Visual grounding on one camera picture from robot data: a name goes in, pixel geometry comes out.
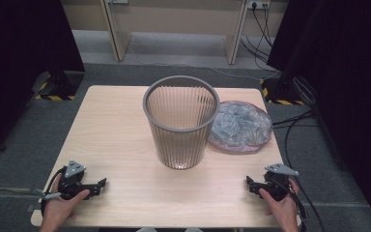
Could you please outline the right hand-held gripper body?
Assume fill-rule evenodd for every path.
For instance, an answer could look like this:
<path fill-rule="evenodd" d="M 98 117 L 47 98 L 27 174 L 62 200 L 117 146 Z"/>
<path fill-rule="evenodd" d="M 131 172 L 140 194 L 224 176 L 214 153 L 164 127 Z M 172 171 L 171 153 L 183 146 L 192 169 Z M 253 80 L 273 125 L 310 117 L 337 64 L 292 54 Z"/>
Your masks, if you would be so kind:
<path fill-rule="evenodd" d="M 286 195 L 290 195 L 295 201 L 298 200 L 294 191 L 291 191 L 289 178 L 298 176 L 299 172 L 283 163 L 276 163 L 265 167 L 264 175 L 266 186 L 264 190 L 275 200 L 281 201 Z"/>

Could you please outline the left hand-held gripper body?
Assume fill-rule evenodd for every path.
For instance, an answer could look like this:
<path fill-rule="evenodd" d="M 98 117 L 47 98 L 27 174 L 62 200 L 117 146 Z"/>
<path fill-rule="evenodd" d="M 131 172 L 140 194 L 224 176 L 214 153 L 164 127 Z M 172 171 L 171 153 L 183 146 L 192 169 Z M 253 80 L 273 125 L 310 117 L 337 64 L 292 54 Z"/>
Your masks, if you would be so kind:
<path fill-rule="evenodd" d="M 58 191 L 61 193 L 63 199 L 70 200 L 84 189 L 91 188 L 90 185 L 83 185 L 81 183 L 85 170 L 86 167 L 84 165 L 73 159 L 69 161 L 58 185 Z"/>

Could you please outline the grey plastic garbage bag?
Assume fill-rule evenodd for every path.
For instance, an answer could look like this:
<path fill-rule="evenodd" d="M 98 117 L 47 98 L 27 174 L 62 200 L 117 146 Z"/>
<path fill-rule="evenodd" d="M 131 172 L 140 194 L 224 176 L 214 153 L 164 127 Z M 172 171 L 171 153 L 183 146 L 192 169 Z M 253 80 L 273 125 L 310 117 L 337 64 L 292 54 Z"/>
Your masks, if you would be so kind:
<path fill-rule="evenodd" d="M 271 117 L 263 109 L 247 101 L 223 101 L 209 143 L 228 154 L 251 154 L 262 149 L 271 135 Z"/>

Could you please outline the grey ribbed trash bin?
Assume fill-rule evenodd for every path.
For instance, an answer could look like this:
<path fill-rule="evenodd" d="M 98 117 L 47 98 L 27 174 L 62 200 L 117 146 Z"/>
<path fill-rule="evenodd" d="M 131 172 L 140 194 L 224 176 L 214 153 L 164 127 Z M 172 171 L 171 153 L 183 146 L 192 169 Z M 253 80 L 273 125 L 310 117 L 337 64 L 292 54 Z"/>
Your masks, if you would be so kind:
<path fill-rule="evenodd" d="M 164 165 L 184 170 L 201 161 L 219 110 L 209 83 L 186 75 L 165 77 L 146 91 L 143 110 Z"/>

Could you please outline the person's right hand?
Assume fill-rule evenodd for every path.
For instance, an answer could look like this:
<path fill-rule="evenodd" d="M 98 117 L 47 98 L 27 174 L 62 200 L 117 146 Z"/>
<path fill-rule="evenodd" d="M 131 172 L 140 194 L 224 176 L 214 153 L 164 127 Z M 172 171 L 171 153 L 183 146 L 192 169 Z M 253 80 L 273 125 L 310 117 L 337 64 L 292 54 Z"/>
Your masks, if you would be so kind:
<path fill-rule="evenodd" d="M 269 205 L 265 211 L 266 216 L 273 216 L 279 226 L 282 224 L 298 225 L 297 203 L 292 196 L 286 195 L 281 201 L 275 201 L 263 188 L 259 191 Z"/>

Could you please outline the person's left hand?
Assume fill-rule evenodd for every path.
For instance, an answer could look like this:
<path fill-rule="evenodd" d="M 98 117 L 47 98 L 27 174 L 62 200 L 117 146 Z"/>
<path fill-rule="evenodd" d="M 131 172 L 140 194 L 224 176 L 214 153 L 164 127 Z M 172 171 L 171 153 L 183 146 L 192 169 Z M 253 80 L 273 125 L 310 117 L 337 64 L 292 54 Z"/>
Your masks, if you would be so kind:
<path fill-rule="evenodd" d="M 62 197 L 56 197 L 46 203 L 43 212 L 43 222 L 55 222 L 63 225 L 67 219 L 76 219 L 73 212 L 75 206 L 83 201 L 88 195 L 89 190 L 84 189 L 77 196 L 70 200 L 65 200 Z"/>

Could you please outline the black stand base striped tape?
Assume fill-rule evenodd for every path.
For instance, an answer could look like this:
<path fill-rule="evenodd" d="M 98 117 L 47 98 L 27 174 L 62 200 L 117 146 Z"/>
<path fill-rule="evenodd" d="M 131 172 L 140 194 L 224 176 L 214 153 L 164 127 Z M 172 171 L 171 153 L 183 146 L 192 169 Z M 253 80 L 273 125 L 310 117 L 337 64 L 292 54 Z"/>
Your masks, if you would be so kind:
<path fill-rule="evenodd" d="M 260 81 L 265 101 L 274 104 L 303 105 L 294 85 L 288 88 L 279 87 L 277 78 L 268 78 Z"/>
<path fill-rule="evenodd" d="M 35 96 L 36 100 L 72 101 L 84 72 L 64 72 L 61 77 L 49 75 Z"/>

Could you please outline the black curtain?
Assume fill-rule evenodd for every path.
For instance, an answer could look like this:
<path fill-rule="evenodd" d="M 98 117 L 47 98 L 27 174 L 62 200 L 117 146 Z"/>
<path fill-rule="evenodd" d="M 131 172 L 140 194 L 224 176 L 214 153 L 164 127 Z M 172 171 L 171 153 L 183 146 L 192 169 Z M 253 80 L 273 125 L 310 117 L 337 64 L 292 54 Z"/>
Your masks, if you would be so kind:
<path fill-rule="evenodd" d="M 0 143 L 40 74 L 83 70 L 61 0 L 0 0 Z"/>
<path fill-rule="evenodd" d="M 269 65 L 313 89 L 319 119 L 341 164 L 371 206 L 371 0 L 289 0 Z"/>

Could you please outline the white power strip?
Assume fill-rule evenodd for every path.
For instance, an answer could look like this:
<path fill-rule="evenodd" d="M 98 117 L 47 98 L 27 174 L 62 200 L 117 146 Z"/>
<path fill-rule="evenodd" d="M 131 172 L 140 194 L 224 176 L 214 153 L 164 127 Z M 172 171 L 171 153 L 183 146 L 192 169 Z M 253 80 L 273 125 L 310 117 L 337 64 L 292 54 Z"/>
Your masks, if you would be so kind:
<path fill-rule="evenodd" d="M 249 9 L 264 10 L 271 4 L 271 0 L 248 0 L 247 7 Z"/>

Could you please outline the beige desk frame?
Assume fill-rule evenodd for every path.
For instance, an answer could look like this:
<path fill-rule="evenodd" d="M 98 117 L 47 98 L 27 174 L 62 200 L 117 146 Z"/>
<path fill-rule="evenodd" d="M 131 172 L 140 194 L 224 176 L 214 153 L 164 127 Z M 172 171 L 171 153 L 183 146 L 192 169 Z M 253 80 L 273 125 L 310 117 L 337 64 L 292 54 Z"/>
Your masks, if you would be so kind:
<path fill-rule="evenodd" d="M 116 59 L 126 55 L 131 34 L 219 35 L 233 65 L 248 0 L 100 0 Z"/>

